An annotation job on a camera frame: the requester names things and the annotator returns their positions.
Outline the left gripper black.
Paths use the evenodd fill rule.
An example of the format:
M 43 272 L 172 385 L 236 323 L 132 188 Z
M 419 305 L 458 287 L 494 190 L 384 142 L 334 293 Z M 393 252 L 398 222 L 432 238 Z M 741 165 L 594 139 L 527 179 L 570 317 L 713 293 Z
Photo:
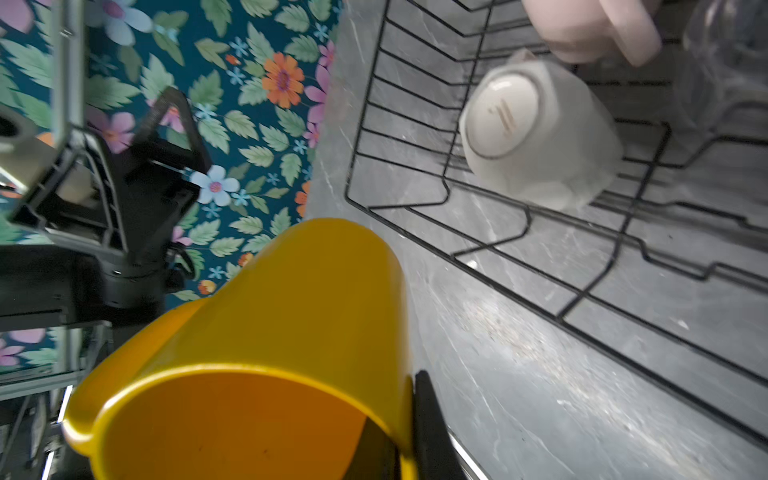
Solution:
M 157 303 L 195 276 L 172 236 L 200 193 L 184 170 L 207 173 L 212 166 L 187 97 L 167 87 L 119 154 L 95 132 L 71 129 L 10 221 L 93 258 L 104 304 Z

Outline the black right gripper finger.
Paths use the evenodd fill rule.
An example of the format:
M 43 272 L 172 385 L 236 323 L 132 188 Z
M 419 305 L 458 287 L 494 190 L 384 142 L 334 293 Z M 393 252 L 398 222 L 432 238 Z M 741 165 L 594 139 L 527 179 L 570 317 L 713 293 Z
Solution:
M 437 394 L 426 370 L 415 376 L 413 449 L 421 480 L 465 480 Z

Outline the yellow mug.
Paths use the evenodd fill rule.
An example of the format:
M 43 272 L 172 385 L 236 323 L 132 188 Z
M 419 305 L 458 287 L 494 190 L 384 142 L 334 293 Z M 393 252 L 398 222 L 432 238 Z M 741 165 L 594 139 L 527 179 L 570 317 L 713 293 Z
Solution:
M 414 479 L 412 401 L 394 252 L 313 219 L 107 357 L 62 430 L 98 479 Z

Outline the black wire dish rack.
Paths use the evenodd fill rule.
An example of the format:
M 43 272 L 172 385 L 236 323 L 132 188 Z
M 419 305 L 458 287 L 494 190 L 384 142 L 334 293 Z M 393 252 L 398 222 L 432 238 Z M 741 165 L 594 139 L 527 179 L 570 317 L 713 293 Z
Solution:
M 472 173 L 459 115 L 515 50 L 550 49 L 518 1 L 388 1 L 345 197 L 355 208 L 586 344 L 707 422 L 767 446 L 767 114 L 687 132 L 672 68 L 691 1 L 665 1 L 663 50 L 570 65 L 624 154 L 582 207 L 496 192 Z

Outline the white mug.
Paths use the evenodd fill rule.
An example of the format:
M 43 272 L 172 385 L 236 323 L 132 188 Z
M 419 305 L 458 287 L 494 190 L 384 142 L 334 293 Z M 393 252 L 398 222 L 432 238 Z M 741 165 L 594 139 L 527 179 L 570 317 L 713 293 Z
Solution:
M 558 211 L 606 190 L 624 154 L 613 117 L 586 83 L 527 49 L 482 78 L 459 133 L 485 188 Z

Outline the clear glass cup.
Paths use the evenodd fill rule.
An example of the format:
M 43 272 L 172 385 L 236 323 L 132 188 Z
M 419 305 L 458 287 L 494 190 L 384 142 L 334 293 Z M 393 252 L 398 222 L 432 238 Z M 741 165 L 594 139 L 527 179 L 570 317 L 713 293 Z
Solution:
M 739 110 L 765 110 L 767 3 L 698 2 L 683 32 L 674 91 L 686 120 L 705 131 Z

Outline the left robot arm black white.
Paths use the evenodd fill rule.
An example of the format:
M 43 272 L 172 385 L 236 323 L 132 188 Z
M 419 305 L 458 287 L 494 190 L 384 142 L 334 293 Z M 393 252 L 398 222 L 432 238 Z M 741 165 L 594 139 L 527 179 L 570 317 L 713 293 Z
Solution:
M 45 377 L 5 380 L 5 479 L 88 479 L 87 460 L 63 439 L 74 388 L 109 354 L 159 317 L 166 298 L 199 273 L 174 229 L 200 188 L 188 171 L 211 159 L 186 96 L 165 89 L 113 152 L 94 126 L 66 128 L 55 146 L 33 122 L 1 112 L 1 187 L 21 196 L 6 221 L 42 236 L 1 249 L 1 329 L 58 330 L 61 363 Z

